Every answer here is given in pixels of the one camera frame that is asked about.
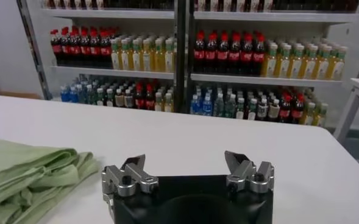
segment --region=juice bottle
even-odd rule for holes
[[[121,39],[110,40],[112,44],[112,63],[113,69],[123,70],[123,60],[121,59]]]
[[[269,54],[266,57],[265,62],[263,63],[261,76],[262,77],[273,77],[276,64],[276,55],[277,55],[278,45],[271,43],[269,47]]]
[[[312,122],[313,126],[324,127],[325,119],[327,118],[327,109],[328,109],[328,104],[322,103],[319,114],[317,114],[313,119]]]
[[[172,39],[166,40],[165,72],[174,72],[174,45]]]
[[[331,49],[332,49],[332,47],[330,47],[330,46],[324,46],[323,51],[322,51],[322,57],[319,60],[318,69],[313,71],[314,79],[320,79],[320,80],[326,79],[328,67],[330,64],[329,58],[330,58]]]
[[[141,53],[140,49],[140,42],[139,39],[133,40],[133,65],[135,71],[143,71],[144,64],[143,64],[143,54]]]
[[[288,70],[288,77],[291,79],[299,78],[299,71],[302,65],[303,51],[304,51],[304,46],[301,44],[297,44],[296,50],[294,51],[294,55],[290,59],[290,65]]]
[[[288,68],[290,64],[290,50],[291,46],[289,44],[283,45],[283,54],[280,60],[277,60],[277,64],[275,65],[274,77],[288,78]]]
[[[310,45],[309,55],[302,62],[302,66],[299,72],[300,79],[311,79],[313,70],[316,66],[316,53],[318,51],[318,47],[315,45]]]
[[[329,66],[326,79],[341,80],[344,69],[344,57],[346,56],[347,47],[340,47],[337,58]]]

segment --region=shelf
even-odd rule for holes
[[[247,76],[232,76],[232,75],[208,75],[208,74],[192,74],[191,79],[194,81],[204,81],[204,82],[226,82],[226,83],[246,83],[246,84],[257,84],[257,85],[306,86],[306,87],[340,86],[342,83],[342,81],[328,81],[328,80],[280,79],[280,78],[263,78],[263,77],[247,77]]]
[[[174,19],[173,11],[72,9],[42,9],[42,11],[47,15],[61,18]]]
[[[359,19],[357,13],[297,13],[297,12],[194,12],[195,19],[275,21],[275,22],[316,22],[352,23]]]
[[[56,74],[86,74],[86,75],[107,75],[115,77],[133,77],[133,78],[148,78],[148,79],[168,79],[173,80],[174,74],[167,72],[140,72],[140,71],[125,71],[113,69],[96,69],[96,68],[78,68],[65,66],[51,66],[52,72]]]

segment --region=yellow juice bottle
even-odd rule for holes
[[[304,46],[297,44],[295,47],[294,55],[290,59],[290,65],[288,70],[288,77],[291,79],[298,79],[299,72],[302,65],[302,53],[304,51]]]
[[[143,40],[143,71],[151,72],[153,71],[154,58],[151,52],[151,39]]]
[[[277,63],[277,49],[278,45],[275,43],[271,43],[269,46],[269,54],[265,60],[265,63],[262,67],[262,77],[270,77],[274,76],[275,64]]]
[[[144,71],[143,54],[140,49],[140,39],[133,40],[133,66],[135,71]]]
[[[344,58],[346,56],[347,47],[340,47],[338,49],[338,55],[333,63],[329,66],[329,70],[327,71],[327,79],[331,80],[341,80],[342,73],[344,69]]]
[[[114,40],[110,40],[110,43],[112,44],[113,69],[123,70],[123,61],[121,59],[121,39],[115,38]]]
[[[329,58],[332,47],[324,46],[322,51],[322,57],[319,60],[319,66],[317,71],[313,71],[314,79],[325,80],[327,77],[328,67],[330,65]]]
[[[299,72],[299,79],[311,79],[313,70],[316,65],[316,53],[318,51],[318,47],[315,45],[310,45],[309,55],[303,60],[302,66]]]
[[[280,77],[283,79],[288,78],[288,69],[290,64],[290,50],[291,46],[289,44],[283,45],[283,53],[277,64],[275,65],[274,77]]]

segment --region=folded towel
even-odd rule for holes
[[[0,140],[0,224],[34,224],[98,171],[90,152]]]

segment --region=white table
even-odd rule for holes
[[[151,175],[227,174],[224,150],[275,166],[274,223],[359,223],[359,164],[326,130],[0,97],[0,139],[92,151],[121,165],[146,153]],[[99,175],[40,224],[111,223]]]

